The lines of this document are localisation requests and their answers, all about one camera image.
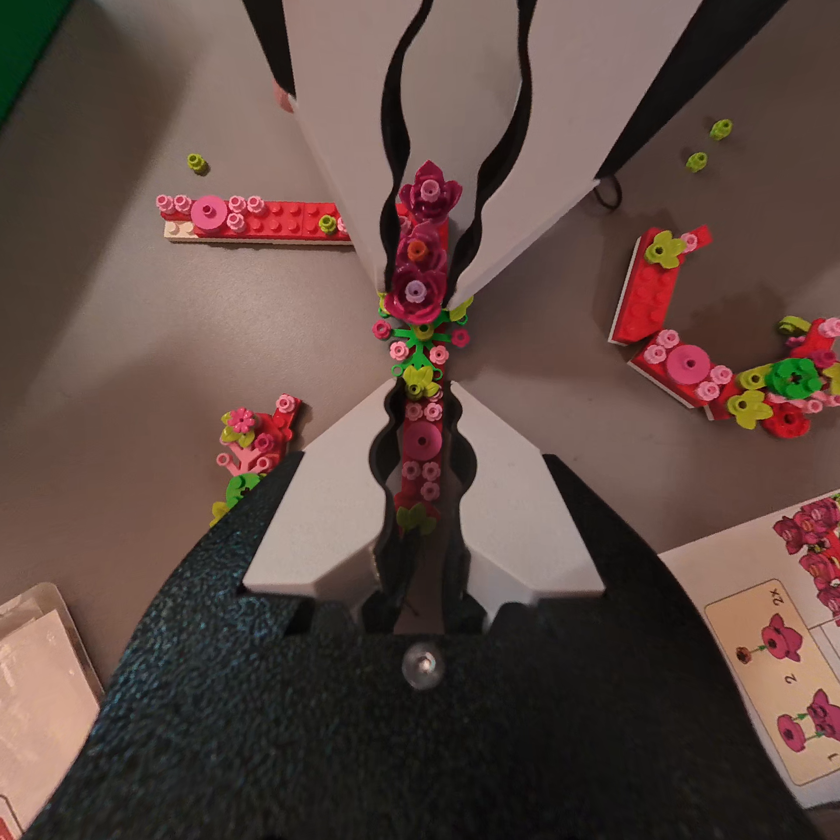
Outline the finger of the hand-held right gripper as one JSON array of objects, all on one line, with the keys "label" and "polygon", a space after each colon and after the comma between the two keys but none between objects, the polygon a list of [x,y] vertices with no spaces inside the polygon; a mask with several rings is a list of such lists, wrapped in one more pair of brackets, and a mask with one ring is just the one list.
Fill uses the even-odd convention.
[{"label": "finger of the hand-held right gripper", "polygon": [[531,111],[517,160],[476,216],[476,256],[452,302],[474,296],[595,184],[609,151],[699,6],[539,1],[528,34]]},{"label": "finger of the hand-held right gripper", "polygon": [[283,2],[305,138],[378,291],[390,285],[396,193],[411,143],[401,82],[431,2]]}]

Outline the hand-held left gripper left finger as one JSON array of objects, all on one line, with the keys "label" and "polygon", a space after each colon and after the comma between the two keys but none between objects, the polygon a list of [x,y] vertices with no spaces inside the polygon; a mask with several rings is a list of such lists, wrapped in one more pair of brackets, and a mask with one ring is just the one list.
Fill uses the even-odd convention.
[{"label": "hand-held left gripper left finger", "polygon": [[406,593],[395,472],[404,387],[387,381],[301,452],[245,573],[257,593],[395,610]]}]

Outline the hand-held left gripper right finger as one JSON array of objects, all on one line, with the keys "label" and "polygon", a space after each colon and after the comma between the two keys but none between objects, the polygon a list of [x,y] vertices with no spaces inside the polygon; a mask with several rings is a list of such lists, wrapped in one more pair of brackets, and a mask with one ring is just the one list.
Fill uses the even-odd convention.
[{"label": "hand-held left gripper right finger", "polygon": [[476,477],[459,504],[469,552],[466,592],[486,625],[507,603],[600,595],[605,586],[541,452],[452,383],[457,429],[477,456]]}]

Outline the long red lego flower strip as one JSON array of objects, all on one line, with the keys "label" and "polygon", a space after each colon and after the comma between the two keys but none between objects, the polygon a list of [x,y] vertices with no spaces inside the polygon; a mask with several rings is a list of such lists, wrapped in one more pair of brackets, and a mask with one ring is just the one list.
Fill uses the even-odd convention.
[{"label": "long red lego flower strip", "polygon": [[392,375],[405,396],[401,488],[394,499],[402,533],[426,536],[440,519],[444,447],[444,374],[449,350],[469,343],[469,298],[445,307],[448,218],[463,187],[431,161],[398,193],[401,231],[390,289],[379,293],[374,336],[388,343]]}]

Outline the lego piece with pink stem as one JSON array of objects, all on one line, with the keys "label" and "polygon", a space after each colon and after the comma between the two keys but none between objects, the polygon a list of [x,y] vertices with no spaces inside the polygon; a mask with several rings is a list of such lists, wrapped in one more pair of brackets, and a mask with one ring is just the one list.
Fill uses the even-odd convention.
[{"label": "lego piece with pink stem", "polygon": [[273,414],[257,413],[241,406],[222,416],[224,425],[219,443],[226,447],[216,462],[231,478],[225,499],[212,506],[211,527],[227,515],[285,457],[294,437],[294,423],[301,400],[282,393]]}]

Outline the red lego strip white base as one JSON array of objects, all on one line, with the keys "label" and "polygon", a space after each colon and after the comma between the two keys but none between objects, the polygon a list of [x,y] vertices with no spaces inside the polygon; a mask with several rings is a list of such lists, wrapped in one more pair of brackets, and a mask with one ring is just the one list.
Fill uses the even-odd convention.
[{"label": "red lego strip white base", "polygon": [[267,201],[258,195],[191,198],[160,194],[164,237],[173,242],[256,245],[351,245],[334,203]]}]

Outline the bent red lego flower strip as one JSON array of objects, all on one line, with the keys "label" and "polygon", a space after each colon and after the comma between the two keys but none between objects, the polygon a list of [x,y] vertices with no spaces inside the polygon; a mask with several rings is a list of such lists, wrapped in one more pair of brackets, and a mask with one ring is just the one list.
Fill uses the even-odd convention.
[{"label": "bent red lego flower strip", "polygon": [[839,406],[838,318],[784,317],[776,326],[784,337],[782,356],[737,373],[666,328],[680,268],[711,242],[706,225],[679,236],[658,227],[644,232],[633,249],[608,342],[641,343],[628,365],[681,405],[703,410],[710,421],[732,419],[751,431],[772,414],[769,404],[789,402],[812,425],[814,415]]}]

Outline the lego instruction booklet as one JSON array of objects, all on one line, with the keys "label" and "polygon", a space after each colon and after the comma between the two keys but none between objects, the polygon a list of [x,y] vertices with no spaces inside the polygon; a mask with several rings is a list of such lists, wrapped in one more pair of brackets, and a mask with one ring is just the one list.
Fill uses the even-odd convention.
[{"label": "lego instruction booklet", "polygon": [[838,509],[834,490],[659,556],[804,807],[839,796]]}]

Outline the red round lego flower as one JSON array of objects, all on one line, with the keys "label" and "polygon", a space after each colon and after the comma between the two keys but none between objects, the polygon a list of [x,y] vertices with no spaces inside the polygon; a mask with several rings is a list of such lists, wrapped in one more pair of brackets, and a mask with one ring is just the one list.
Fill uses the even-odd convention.
[{"label": "red round lego flower", "polygon": [[791,402],[769,404],[772,414],[760,421],[763,429],[780,439],[804,436],[811,428],[811,421],[803,410]]}]

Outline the green plastic bin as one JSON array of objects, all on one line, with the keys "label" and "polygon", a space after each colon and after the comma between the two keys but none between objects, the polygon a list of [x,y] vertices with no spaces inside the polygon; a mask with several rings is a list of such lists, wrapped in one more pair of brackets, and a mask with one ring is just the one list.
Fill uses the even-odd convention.
[{"label": "green plastic bin", "polygon": [[1,124],[49,46],[71,1],[1,1]]}]

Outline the clear plastic bag with papers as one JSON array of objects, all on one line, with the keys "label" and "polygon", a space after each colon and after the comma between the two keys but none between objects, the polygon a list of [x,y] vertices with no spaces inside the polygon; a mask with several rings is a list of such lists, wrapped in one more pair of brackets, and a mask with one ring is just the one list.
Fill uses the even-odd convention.
[{"label": "clear plastic bag with papers", "polygon": [[1,607],[1,838],[20,838],[95,721],[102,685],[51,583]]}]

